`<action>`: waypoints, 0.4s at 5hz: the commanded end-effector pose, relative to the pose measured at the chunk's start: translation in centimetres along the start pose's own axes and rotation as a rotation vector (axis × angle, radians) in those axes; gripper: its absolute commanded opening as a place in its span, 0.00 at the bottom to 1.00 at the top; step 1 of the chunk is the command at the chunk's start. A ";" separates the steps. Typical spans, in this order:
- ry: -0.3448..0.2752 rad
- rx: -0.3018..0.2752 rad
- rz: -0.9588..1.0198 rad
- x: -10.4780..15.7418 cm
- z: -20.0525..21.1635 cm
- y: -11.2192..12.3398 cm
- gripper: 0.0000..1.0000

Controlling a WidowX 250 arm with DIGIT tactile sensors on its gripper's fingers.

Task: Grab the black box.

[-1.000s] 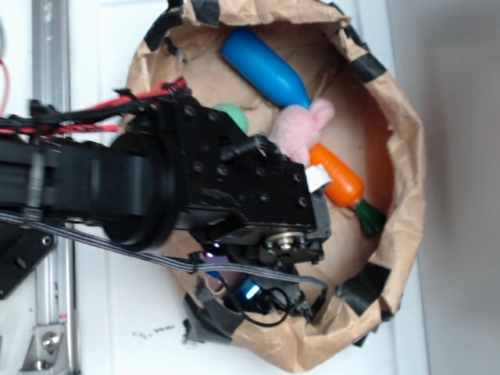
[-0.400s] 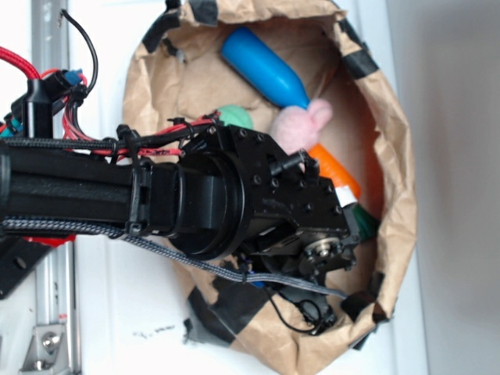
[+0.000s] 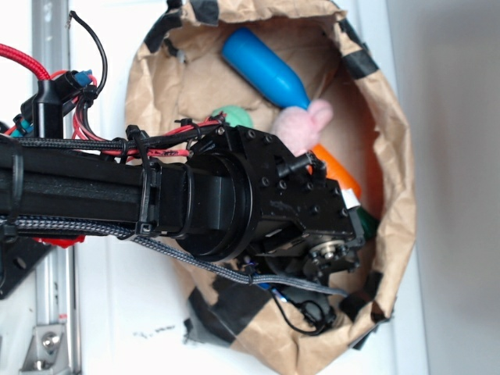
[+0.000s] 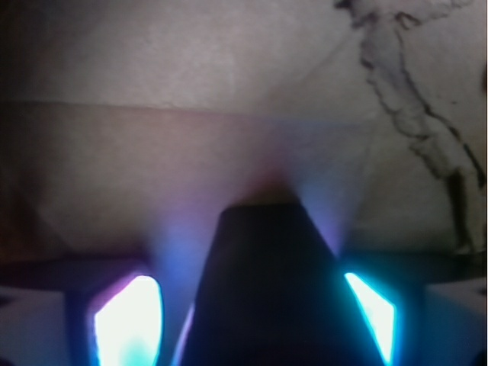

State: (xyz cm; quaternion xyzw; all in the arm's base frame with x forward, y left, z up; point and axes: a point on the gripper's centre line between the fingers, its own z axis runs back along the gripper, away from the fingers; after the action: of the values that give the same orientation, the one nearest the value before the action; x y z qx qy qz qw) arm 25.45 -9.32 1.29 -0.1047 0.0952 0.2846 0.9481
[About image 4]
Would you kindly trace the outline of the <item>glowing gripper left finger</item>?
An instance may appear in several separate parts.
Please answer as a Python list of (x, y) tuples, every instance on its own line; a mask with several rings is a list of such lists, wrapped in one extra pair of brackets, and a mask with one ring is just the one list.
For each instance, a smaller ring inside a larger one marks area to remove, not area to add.
[(66, 325), (74, 365), (156, 365), (164, 333), (159, 282), (139, 262), (73, 262)]

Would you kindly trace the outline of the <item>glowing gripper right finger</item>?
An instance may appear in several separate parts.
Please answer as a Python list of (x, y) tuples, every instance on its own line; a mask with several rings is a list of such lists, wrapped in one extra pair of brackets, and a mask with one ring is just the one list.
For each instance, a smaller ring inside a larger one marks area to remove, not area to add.
[(424, 286), (430, 255), (349, 253), (343, 276), (385, 365), (421, 365)]

